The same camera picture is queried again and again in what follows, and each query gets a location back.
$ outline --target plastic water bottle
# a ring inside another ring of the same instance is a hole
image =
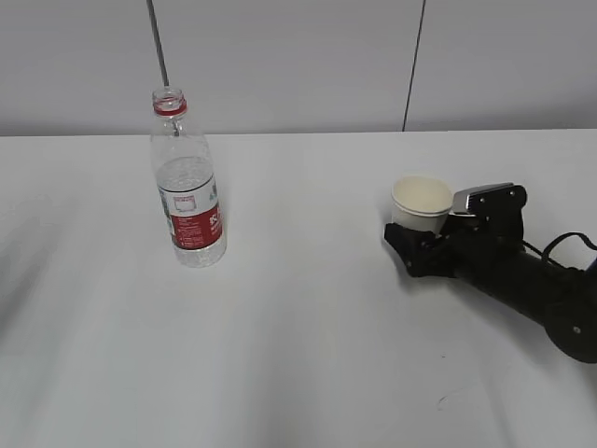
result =
[[[207,141],[180,89],[154,91],[153,108],[151,161],[174,252],[186,266],[209,266],[224,255],[226,234]]]

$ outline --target water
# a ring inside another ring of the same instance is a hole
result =
[[[205,184],[212,177],[212,164],[200,157],[180,157],[165,163],[156,172],[158,186],[169,191],[189,191]],[[192,268],[214,264],[226,252],[226,234],[203,249],[186,250],[174,245],[178,261]]]

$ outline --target paper cup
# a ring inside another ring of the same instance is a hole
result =
[[[411,175],[392,189],[392,221],[414,231],[439,233],[451,209],[453,195],[441,180]]]

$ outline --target white wall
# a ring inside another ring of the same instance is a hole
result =
[[[597,127],[597,1],[428,0],[407,130]]]
[[[401,127],[423,0],[154,0],[208,133]],[[597,127],[597,1],[428,0],[407,130]],[[146,133],[143,0],[3,0],[0,135]]]
[[[421,0],[155,0],[209,133],[396,130]],[[3,0],[0,134],[146,133],[143,0]]]

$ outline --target white table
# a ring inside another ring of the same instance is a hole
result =
[[[0,139],[1,447],[594,448],[597,370],[472,288],[398,276],[382,228],[423,173],[522,183],[540,247],[597,239],[597,131],[209,140],[229,249],[191,270],[146,137]]]

